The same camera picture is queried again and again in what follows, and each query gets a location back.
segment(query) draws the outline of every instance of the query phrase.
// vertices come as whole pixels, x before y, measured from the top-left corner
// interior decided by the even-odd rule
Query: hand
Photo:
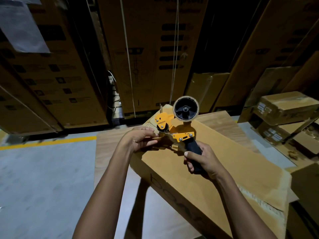
[[[195,160],[201,164],[203,169],[208,173],[211,179],[216,179],[216,177],[220,176],[226,169],[220,163],[218,158],[216,157],[212,148],[203,142],[196,141],[198,146],[202,151],[202,155],[198,155],[196,153],[186,151],[184,153],[184,160],[187,161],[187,165],[191,172],[194,171],[194,167],[190,161],[190,159]]]
[[[120,144],[128,145],[133,152],[141,148],[157,144],[157,137],[154,129],[145,126],[138,126],[127,132],[121,139]]]

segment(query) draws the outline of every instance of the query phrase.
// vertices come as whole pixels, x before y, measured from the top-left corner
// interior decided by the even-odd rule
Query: person's right arm
[[[254,211],[238,189],[233,177],[220,163],[208,144],[196,141],[202,150],[202,155],[185,152],[190,171],[194,171],[190,159],[201,164],[211,179],[215,179],[220,186],[231,222],[234,226],[234,238],[239,239],[276,239],[275,234]]]

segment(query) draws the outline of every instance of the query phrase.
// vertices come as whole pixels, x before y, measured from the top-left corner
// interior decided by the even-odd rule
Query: person's left hand
[[[121,139],[120,143],[128,145],[134,152],[137,150],[157,144],[157,137],[154,129],[145,126],[138,126],[127,132]]]

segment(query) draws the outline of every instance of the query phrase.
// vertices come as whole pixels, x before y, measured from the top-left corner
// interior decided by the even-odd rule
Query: black handle
[[[191,151],[193,153],[202,155],[202,151],[200,150],[200,147],[197,145],[197,142],[194,140],[194,138],[189,138],[184,140],[186,151]],[[196,173],[204,173],[205,170],[200,165],[199,162],[191,160],[191,163],[194,167],[194,172]]]

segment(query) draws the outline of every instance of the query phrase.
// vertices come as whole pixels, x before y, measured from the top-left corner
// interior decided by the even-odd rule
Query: forearm
[[[275,239],[277,238],[268,226],[254,211],[246,198],[238,189],[234,179],[225,170],[217,177],[227,210],[234,225],[234,238]]]
[[[73,238],[113,238],[132,149],[119,144],[87,203]]]

